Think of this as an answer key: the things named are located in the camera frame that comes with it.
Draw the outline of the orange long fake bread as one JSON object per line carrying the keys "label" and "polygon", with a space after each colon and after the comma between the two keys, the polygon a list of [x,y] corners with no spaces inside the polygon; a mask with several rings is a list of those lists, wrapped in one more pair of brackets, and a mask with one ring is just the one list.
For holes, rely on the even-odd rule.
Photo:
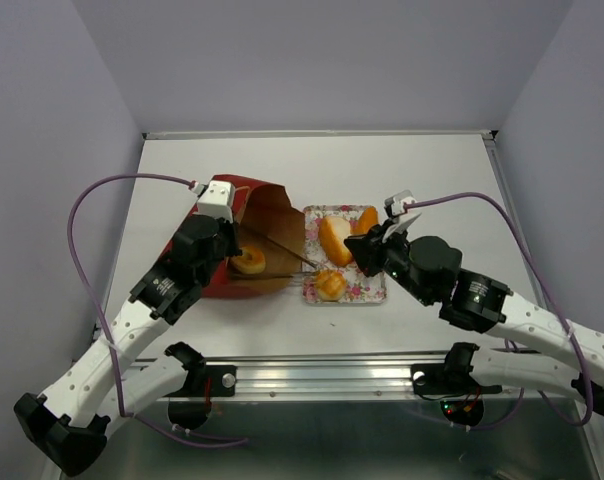
{"label": "orange long fake bread", "polygon": [[353,232],[356,235],[366,235],[372,227],[378,224],[379,218],[377,209],[373,206],[370,206],[367,207],[360,215]]}

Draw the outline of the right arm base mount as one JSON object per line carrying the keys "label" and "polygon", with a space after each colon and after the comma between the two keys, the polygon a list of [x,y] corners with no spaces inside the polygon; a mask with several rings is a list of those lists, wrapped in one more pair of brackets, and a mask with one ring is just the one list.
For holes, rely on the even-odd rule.
{"label": "right arm base mount", "polygon": [[475,344],[458,342],[441,362],[411,366],[413,393],[423,400],[437,401],[446,420],[470,430],[486,430],[480,426],[485,411],[483,396],[502,392],[501,385],[480,383],[471,376],[471,361],[479,351]]}

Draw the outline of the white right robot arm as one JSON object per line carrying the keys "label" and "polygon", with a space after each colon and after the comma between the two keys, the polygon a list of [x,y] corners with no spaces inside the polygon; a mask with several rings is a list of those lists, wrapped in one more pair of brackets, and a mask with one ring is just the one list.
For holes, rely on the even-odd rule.
{"label": "white right robot arm", "polygon": [[465,331],[510,340],[520,352],[457,342],[440,363],[412,368],[422,397],[497,394],[505,387],[553,393],[604,416],[604,334],[528,301],[507,285],[462,268],[462,253],[436,236],[409,241],[373,227],[345,246],[367,276],[384,272],[424,306]]}

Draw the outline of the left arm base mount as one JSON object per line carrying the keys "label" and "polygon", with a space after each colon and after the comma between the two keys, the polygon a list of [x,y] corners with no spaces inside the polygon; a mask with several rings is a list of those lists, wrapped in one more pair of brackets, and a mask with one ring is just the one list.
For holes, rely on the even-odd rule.
{"label": "left arm base mount", "polygon": [[201,353],[184,342],[169,345],[162,360],[177,362],[177,386],[166,398],[169,420],[183,430],[194,432],[202,427],[213,412],[214,399],[235,395],[235,365],[208,365]]}

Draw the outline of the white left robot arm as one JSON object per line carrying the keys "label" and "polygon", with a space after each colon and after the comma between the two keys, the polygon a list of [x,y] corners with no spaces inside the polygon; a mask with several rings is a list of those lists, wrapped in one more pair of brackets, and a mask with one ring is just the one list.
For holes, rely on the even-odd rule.
{"label": "white left robot arm", "polygon": [[173,392],[197,392],[208,382],[204,357],[184,342],[166,347],[151,366],[117,383],[138,356],[202,296],[218,266],[237,254],[234,221],[188,216],[167,250],[135,285],[119,314],[56,382],[25,393],[14,412],[27,438],[64,474],[86,471],[123,422]]}

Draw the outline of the small round fake bread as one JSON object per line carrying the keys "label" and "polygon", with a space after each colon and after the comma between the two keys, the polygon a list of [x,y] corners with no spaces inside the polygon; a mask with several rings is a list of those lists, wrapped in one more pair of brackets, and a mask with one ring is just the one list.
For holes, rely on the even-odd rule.
{"label": "small round fake bread", "polygon": [[344,296],[347,281],[337,270],[321,270],[315,275],[313,285],[321,301],[335,302]]}

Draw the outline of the orange round fake bread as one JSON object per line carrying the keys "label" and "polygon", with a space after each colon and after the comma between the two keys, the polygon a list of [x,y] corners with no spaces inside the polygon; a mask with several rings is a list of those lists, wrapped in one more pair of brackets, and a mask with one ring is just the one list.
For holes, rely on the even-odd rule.
{"label": "orange round fake bread", "polygon": [[351,235],[351,224],[339,216],[325,216],[318,227],[318,239],[328,260],[338,267],[346,267],[353,256],[344,244]]}

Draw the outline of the metal tongs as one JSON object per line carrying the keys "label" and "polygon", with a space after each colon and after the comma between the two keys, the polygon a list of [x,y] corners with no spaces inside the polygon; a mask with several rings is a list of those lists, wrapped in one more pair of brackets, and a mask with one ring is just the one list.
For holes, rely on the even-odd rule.
{"label": "metal tongs", "polygon": [[259,248],[266,257],[263,273],[252,275],[262,277],[302,276],[316,273],[320,265],[306,258],[302,253],[287,247],[282,242],[255,232],[242,232],[240,247],[251,245]]}

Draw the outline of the fake ring doughnut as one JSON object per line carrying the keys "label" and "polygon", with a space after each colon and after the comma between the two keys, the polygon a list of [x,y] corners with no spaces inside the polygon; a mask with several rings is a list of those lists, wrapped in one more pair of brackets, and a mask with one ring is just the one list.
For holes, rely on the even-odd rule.
{"label": "fake ring doughnut", "polygon": [[231,265],[245,275],[263,273],[266,269],[266,257],[257,247],[246,245],[240,248],[240,254],[230,258]]}

